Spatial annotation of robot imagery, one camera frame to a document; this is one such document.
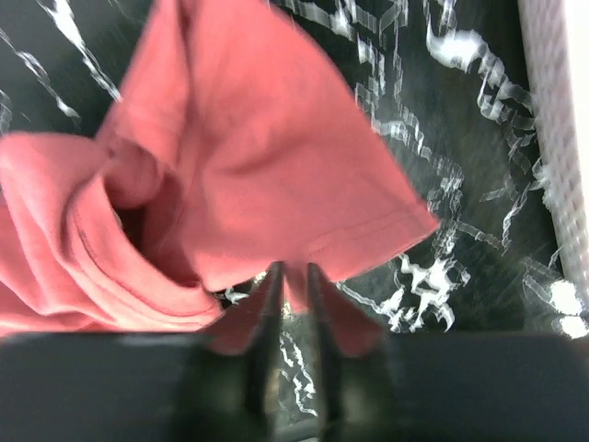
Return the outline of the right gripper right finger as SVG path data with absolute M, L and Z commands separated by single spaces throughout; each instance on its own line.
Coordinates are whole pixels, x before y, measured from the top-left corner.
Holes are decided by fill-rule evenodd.
M 307 266 L 319 380 L 321 441 L 383 441 L 391 384 L 383 327 L 358 309 L 321 270 Z

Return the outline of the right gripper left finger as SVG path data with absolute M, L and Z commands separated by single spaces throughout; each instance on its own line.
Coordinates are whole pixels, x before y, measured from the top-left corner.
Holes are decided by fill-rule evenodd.
M 202 351 L 202 440 L 270 441 L 275 427 L 283 264 L 208 328 Z

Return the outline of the red t-shirt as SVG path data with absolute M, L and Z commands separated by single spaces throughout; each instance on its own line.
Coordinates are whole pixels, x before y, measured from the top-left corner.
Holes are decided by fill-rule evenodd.
M 436 218 L 339 70 L 262 1 L 158 1 L 92 138 L 1 142 L 1 333 L 192 332 L 272 262 L 367 272 Z

